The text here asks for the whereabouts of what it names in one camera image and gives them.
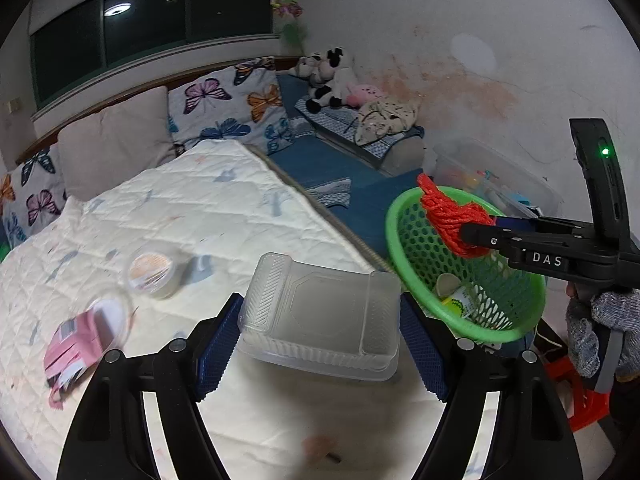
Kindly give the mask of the grey knit gloved hand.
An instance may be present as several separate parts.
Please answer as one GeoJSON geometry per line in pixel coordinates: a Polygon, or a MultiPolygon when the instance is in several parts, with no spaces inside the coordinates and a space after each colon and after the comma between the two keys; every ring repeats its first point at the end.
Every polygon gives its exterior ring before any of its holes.
{"type": "Polygon", "coordinates": [[[639,291],[597,292],[567,284],[568,356],[597,393],[639,377],[639,291]]]}

